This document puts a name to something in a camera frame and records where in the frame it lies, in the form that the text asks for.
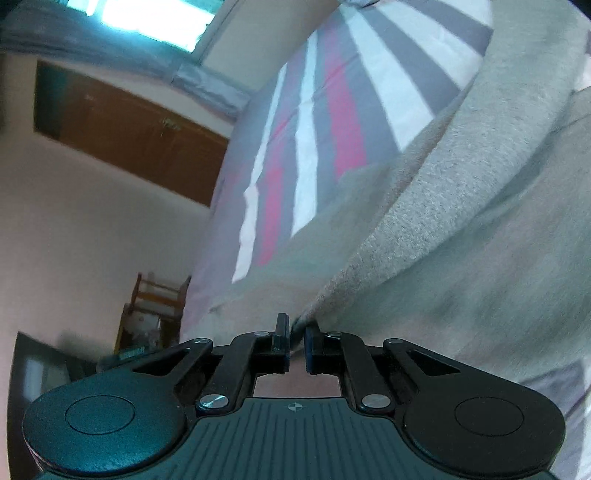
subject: wooden cabinet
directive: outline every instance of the wooden cabinet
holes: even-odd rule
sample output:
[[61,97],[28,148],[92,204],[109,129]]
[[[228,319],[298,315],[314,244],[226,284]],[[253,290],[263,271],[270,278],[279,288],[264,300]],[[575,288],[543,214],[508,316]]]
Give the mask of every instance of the wooden cabinet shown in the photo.
[[210,205],[226,138],[131,93],[40,62],[38,131]]

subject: wooden cabinet door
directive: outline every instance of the wooden cabinet door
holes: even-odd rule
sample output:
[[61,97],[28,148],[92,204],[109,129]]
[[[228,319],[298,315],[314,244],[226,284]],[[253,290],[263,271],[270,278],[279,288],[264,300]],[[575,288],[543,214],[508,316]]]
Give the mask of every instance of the wooden cabinet door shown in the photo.
[[60,141],[151,181],[173,132],[149,102],[84,77],[71,82]]
[[[49,70],[63,71],[56,66],[49,66]],[[131,93],[66,72],[65,94],[50,102],[51,105],[60,104],[59,110],[63,112],[60,121],[54,122],[59,126],[55,128],[59,135],[53,134],[54,138],[196,202],[210,205],[228,146],[226,138]],[[38,97],[51,95],[45,91],[48,89],[39,87],[38,84]],[[36,104],[43,106],[39,100]],[[36,115],[45,111],[38,106]]]
[[160,185],[210,206],[227,141],[188,122],[179,128],[165,154]]

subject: red stripe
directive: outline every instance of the red stripe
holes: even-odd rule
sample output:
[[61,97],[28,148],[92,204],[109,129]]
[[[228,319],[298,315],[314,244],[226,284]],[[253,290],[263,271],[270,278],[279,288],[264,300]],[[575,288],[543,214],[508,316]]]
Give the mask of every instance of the red stripe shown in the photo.
[[267,198],[265,199],[265,222],[263,231],[257,233],[258,240],[262,242],[261,255],[258,258],[259,265],[265,265],[273,258],[275,254],[275,247],[277,246],[277,239],[279,237],[279,224],[281,219],[281,196],[283,193],[283,167],[277,158],[280,158],[283,152],[284,140],[281,139],[277,143],[273,165],[269,165],[267,175],[265,175],[265,183],[267,184]]
[[344,23],[332,23],[325,30],[327,74],[325,93],[330,115],[330,129],[335,146],[335,176],[337,179],[352,168],[367,164],[363,135],[355,101],[345,78],[345,61],[339,48],[335,28],[347,28]]

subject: grey curtain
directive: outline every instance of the grey curtain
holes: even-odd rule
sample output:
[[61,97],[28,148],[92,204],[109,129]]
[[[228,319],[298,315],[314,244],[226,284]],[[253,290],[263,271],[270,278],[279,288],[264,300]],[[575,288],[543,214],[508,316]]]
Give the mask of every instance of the grey curtain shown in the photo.
[[79,61],[162,80],[235,120],[250,94],[172,45],[107,27],[48,0],[24,0],[2,21],[0,50]]

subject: striped blanket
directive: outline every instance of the striped blanket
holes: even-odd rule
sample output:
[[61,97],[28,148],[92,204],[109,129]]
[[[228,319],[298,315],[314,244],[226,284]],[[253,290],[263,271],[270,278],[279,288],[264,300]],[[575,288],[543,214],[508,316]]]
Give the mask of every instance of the striped blanket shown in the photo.
[[[364,9],[341,5],[310,36],[236,124],[183,339],[231,283],[268,263],[330,203],[343,173],[404,151],[474,78],[492,27],[490,0],[381,0]],[[576,89],[591,85],[589,39]],[[567,418],[553,470],[562,480],[591,479],[590,365],[528,383]]]

